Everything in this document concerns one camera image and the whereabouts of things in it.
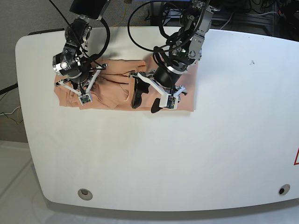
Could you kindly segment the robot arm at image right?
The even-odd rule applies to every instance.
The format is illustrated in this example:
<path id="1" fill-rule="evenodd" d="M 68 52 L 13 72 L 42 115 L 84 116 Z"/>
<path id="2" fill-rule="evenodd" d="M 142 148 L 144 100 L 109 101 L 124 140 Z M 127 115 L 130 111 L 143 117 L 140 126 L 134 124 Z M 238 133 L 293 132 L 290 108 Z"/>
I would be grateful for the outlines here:
<path id="1" fill-rule="evenodd" d="M 181 6 L 174 1 L 163 0 L 161 3 L 158 28 L 166 42 L 163 46 L 148 50 L 158 68 L 129 75 L 135 80 L 131 101 L 133 109 L 141 106 L 142 96 L 149 93 L 150 87 L 159 94 L 151 107 L 152 113 L 162 109 L 176 110 L 180 96 L 187 95 L 186 88 L 176 83 L 189 67 L 201 59 L 205 34 L 210 29 L 214 12 L 218 10 L 208 0 L 191 0 Z M 167 8 L 178 10 L 180 16 L 180 29 L 171 35 L 164 31 Z"/>

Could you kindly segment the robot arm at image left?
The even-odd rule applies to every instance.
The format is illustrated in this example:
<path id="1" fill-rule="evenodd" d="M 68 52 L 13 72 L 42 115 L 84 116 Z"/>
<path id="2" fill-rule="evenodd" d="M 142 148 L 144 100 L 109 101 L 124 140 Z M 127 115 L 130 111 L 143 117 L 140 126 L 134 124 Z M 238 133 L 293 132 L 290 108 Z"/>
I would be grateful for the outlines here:
<path id="1" fill-rule="evenodd" d="M 69 23 L 61 13 L 62 18 L 67 23 L 64 33 L 65 45 L 60 54 L 53 56 L 53 70 L 64 79 L 56 82 L 56 86 L 71 90 L 80 99 L 91 99 L 90 89 L 95 82 L 96 76 L 107 66 L 101 65 L 98 60 L 106 51 L 110 41 L 110 29 L 103 19 L 103 13 L 110 4 L 108 0 L 75 0 L 70 12 L 77 15 L 76 19 Z M 89 56 L 87 54 L 88 38 L 92 27 L 90 20 L 100 21 L 106 30 L 106 40 L 102 50 Z"/>

